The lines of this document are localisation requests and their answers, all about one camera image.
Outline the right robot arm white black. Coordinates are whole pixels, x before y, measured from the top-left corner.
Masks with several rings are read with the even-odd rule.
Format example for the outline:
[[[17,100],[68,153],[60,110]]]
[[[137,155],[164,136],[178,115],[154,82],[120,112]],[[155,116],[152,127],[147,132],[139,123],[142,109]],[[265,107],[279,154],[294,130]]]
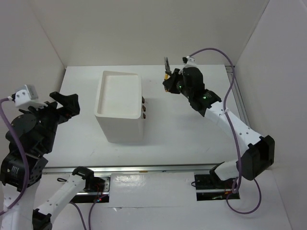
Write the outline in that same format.
[[[197,67],[169,72],[163,86],[169,93],[184,95],[195,111],[235,139],[238,159],[213,167],[209,177],[211,186],[219,188],[226,180],[235,178],[252,181],[273,165],[274,139],[269,135],[263,137],[252,130],[224,106],[224,102],[216,93],[205,88],[203,75]]]

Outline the aluminium front rail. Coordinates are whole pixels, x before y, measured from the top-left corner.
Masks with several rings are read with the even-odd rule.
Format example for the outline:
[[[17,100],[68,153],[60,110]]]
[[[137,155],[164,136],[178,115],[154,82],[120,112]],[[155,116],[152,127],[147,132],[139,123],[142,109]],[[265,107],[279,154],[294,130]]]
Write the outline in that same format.
[[[208,171],[213,168],[213,164],[179,164],[179,165],[144,165],[144,166],[100,166],[88,169],[95,173],[144,173],[144,172],[179,172],[179,171]]]

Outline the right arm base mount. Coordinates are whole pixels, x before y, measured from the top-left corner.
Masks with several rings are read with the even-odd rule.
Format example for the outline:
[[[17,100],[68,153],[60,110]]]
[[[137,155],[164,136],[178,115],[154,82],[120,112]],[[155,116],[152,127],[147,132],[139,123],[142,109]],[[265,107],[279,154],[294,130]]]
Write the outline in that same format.
[[[194,180],[190,183],[196,189],[197,201],[216,201],[239,199],[240,195],[232,195],[232,185],[234,178],[221,180],[214,172],[215,168],[194,170]]]

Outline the yellow handled pliers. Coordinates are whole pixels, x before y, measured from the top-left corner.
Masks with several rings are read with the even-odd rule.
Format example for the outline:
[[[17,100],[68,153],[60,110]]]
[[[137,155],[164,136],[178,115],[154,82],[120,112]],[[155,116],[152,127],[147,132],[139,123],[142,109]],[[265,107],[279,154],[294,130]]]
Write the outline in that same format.
[[[164,57],[164,64],[165,64],[165,77],[163,83],[165,83],[165,81],[167,81],[172,74],[167,57]]]

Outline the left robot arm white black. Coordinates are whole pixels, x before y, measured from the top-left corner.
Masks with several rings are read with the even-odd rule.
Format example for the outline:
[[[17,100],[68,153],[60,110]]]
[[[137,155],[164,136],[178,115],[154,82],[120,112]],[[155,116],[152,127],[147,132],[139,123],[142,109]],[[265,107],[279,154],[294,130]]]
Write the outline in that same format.
[[[41,103],[36,96],[20,90],[1,102],[14,102],[21,114],[9,121],[0,116],[8,128],[6,139],[9,153],[0,166],[4,202],[3,230],[50,230],[64,207],[81,190],[94,187],[94,172],[79,166],[64,185],[45,203],[34,206],[42,172],[47,164],[45,155],[53,149],[58,126],[80,113],[76,94],[52,92],[53,102]]]

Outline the aluminium side rail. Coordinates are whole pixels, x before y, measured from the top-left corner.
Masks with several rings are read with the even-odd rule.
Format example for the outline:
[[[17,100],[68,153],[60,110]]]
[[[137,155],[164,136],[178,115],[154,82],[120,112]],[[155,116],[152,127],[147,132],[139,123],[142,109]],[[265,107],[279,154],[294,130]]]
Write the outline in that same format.
[[[231,66],[225,66],[225,69],[226,69],[226,73],[228,75],[229,81],[231,82],[232,78],[233,78],[233,70],[232,70]],[[245,105],[244,105],[242,95],[241,95],[241,92],[240,92],[236,78],[234,80],[232,92],[233,92],[234,99],[235,99],[235,102],[236,102],[236,105],[237,105],[237,108],[238,108],[238,113],[239,113],[240,119],[248,127],[250,127],[250,122],[249,122],[249,119],[248,119],[248,115],[247,115],[247,112],[246,112],[246,109],[245,109]]]

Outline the white drawer cabinet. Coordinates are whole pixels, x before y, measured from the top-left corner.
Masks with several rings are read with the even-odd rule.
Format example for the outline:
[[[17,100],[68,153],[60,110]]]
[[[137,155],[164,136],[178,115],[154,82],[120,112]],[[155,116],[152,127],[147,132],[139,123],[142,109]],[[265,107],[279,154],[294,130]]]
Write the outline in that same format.
[[[144,127],[141,76],[104,71],[99,79],[94,115],[108,142],[141,141]]]

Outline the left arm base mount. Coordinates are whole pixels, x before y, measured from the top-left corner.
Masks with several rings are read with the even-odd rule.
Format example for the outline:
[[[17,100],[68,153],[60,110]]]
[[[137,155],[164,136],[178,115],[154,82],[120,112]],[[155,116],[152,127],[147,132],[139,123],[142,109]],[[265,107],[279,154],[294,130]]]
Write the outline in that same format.
[[[86,188],[78,192],[71,200],[76,204],[93,203],[108,203],[110,191],[110,176],[95,177],[95,182],[91,188]]]

